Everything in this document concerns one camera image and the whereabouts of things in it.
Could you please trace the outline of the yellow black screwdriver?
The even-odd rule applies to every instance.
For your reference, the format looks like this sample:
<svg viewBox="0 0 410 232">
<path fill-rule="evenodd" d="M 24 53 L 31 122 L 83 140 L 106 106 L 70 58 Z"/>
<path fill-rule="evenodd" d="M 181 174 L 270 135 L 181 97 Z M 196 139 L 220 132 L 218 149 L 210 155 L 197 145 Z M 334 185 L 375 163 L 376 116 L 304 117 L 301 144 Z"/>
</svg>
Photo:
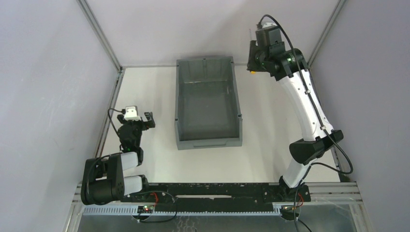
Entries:
<svg viewBox="0 0 410 232">
<path fill-rule="evenodd" d="M 249 38 L 252 41 L 252 30 L 251 29 L 249 29 Z"/>
</svg>

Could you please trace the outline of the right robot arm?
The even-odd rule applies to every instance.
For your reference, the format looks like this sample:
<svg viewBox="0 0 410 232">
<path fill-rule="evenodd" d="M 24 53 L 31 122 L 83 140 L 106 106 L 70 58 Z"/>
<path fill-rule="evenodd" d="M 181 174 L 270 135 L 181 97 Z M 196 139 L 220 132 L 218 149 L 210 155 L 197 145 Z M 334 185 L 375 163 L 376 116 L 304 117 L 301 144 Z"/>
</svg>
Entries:
<svg viewBox="0 0 410 232">
<path fill-rule="evenodd" d="M 284 42 L 258 46 L 250 41 L 247 70 L 274 77 L 291 99 L 302 138 L 289 145 L 291 163 L 279 179 L 283 196 L 295 193 L 303 184 L 311 165 L 344 137 L 335 130 L 321 108 L 312 87 L 310 71 L 299 49 L 286 50 Z"/>
</svg>

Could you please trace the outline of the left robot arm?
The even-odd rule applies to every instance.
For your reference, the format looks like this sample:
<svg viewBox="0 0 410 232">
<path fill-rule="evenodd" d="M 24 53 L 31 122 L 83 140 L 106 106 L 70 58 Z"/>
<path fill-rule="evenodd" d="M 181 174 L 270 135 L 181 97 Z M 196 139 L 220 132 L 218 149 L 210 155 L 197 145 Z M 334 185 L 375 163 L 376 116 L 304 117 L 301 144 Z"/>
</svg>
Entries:
<svg viewBox="0 0 410 232">
<path fill-rule="evenodd" d="M 156 126 L 152 112 L 145 112 L 144 115 L 146 120 L 130 117 L 123 110 L 117 116 L 121 123 L 121 127 L 116 130 L 120 151 L 86 160 L 80 191 L 83 204 L 104 205 L 148 189 L 145 175 L 124 175 L 125 170 L 143 163 L 142 132 Z"/>
</svg>

